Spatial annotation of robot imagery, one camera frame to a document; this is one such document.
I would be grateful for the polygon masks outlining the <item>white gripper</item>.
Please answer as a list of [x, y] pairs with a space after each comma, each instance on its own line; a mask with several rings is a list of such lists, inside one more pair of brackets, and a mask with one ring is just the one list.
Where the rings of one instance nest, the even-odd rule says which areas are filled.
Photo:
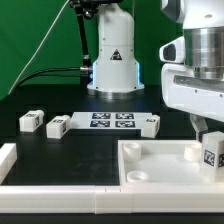
[[190, 113], [196, 140], [208, 132], [206, 118], [224, 122], [224, 75], [222, 79], [200, 79], [194, 69], [184, 65], [185, 40], [181, 36], [159, 50], [162, 96], [173, 109]]

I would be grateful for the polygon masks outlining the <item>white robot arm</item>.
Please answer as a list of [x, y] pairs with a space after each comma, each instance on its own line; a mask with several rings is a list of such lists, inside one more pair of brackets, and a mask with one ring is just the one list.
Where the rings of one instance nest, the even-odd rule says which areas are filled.
[[[163, 45], [159, 58], [165, 104], [190, 114], [195, 130], [207, 118], [224, 122], [224, 0], [160, 0], [183, 35]], [[90, 93], [108, 99], [144, 89], [134, 58], [134, 21], [112, 1], [99, 6], [99, 56]]]

